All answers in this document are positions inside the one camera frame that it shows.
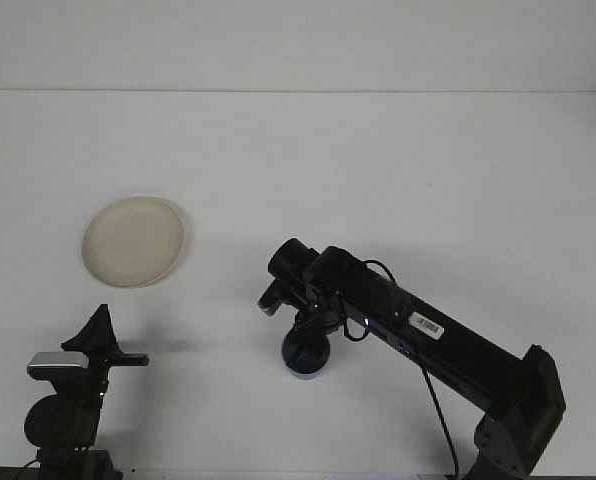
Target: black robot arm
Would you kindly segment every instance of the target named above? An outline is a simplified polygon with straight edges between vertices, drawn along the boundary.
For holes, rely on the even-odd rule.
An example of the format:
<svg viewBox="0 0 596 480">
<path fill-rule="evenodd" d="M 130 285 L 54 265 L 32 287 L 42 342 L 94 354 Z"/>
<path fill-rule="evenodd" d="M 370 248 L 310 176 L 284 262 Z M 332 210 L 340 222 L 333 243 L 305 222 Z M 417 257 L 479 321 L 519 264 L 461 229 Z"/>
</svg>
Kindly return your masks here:
<svg viewBox="0 0 596 480">
<path fill-rule="evenodd" d="M 325 335 L 350 318 L 413 362 L 424 362 L 485 412 L 474 435 L 479 454 L 466 478 L 514 480 L 531 473 L 565 410 L 554 360 L 541 347 L 532 345 L 519 359 L 336 247 L 319 254 L 289 240 L 269 272 L 275 280 L 260 308 L 267 315 L 282 303 L 298 310 L 283 345 L 290 368 L 300 367 L 301 356 L 316 362 L 311 371 L 324 365 Z"/>
<path fill-rule="evenodd" d="M 94 445 L 103 398 L 114 366 L 144 366 L 146 354 L 127 354 L 118 346 L 107 305 L 98 307 L 84 328 L 64 342 L 61 352 L 39 352 L 27 365 L 35 380 L 56 393 L 27 414 L 25 434 L 37 447 L 38 480 L 119 480 L 109 453 Z"/>
</svg>

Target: white table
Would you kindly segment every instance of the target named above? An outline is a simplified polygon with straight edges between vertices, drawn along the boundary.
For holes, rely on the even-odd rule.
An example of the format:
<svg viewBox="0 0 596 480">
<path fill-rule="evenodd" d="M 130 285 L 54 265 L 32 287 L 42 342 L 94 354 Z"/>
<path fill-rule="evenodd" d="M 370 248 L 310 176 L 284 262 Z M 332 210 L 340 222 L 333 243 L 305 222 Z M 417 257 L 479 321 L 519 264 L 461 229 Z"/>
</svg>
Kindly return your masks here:
<svg viewBox="0 0 596 480">
<path fill-rule="evenodd" d="M 94 280 L 88 222 L 130 195 L 175 202 L 190 244 L 147 288 Z M 0 464 L 34 449 L 51 392 L 25 365 L 100 303 L 146 368 L 116 368 L 98 447 L 121 468 L 451 471 L 419 369 L 331 336 L 299 381 L 293 314 L 256 307 L 296 236 L 389 265 L 406 288 L 521 357 L 556 359 L 568 404 L 534 474 L 596 474 L 596 94 L 0 92 Z M 439 397 L 463 469 L 482 413 Z"/>
</svg>

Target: barcode label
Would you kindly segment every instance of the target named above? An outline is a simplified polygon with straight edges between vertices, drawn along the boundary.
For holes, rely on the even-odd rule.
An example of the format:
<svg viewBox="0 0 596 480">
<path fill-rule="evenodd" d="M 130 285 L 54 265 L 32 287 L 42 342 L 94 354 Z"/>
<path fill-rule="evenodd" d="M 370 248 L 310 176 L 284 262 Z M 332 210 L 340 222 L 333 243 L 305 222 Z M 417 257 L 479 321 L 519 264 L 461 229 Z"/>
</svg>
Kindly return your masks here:
<svg viewBox="0 0 596 480">
<path fill-rule="evenodd" d="M 423 317 L 417 312 L 412 313 L 409 316 L 409 325 L 417 328 L 422 333 L 430 336 L 434 340 L 440 339 L 442 334 L 445 333 L 445 329 L 438 325 L 436 322 L 432 322 L 426 317 Z"/>
</svg>

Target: white plate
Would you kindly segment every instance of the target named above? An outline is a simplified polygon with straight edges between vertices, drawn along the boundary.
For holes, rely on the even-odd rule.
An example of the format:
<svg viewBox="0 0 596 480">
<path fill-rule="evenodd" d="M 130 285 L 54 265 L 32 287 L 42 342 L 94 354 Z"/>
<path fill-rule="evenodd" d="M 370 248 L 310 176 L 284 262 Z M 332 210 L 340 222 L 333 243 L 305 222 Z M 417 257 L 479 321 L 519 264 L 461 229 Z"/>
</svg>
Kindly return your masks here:
<svg viewBox="0 0 596 480">
<path fill-rule="evenodd" d="M 82 242 L 87 270 L 107 285 L 141 287 L 167 274 L 183 245 L 180 216 L 165 200 L 115 202 L 91 222 Z"/>
</svg>

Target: barcode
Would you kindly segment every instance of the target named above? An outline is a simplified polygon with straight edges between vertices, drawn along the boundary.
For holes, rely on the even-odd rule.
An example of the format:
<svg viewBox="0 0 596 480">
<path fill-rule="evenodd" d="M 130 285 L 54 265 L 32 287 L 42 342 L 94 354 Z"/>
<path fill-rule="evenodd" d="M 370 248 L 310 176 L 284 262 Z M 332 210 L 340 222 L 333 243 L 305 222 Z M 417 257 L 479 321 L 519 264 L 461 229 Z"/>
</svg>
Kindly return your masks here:
<svg viewBox="0 0 596 480">
<path fill-rule="evenodd" d="M 443 327 L 416 312 L 409 317 L 409 324 L 434 340 L 440 339 L 442 334 L 445 333 Z"/>
<path fill-rule="evenodd" d="M 436 325 L 435 323 L 431 323 L 429 320 L 425 320 L 424 318 L 420 318 L 418 322 L 420 323 L 421 327 L 425 327 L 426 329 L 431 330 L 434 333 L 436 333 L 440 329 L 438 325 Z"/>
</svg>

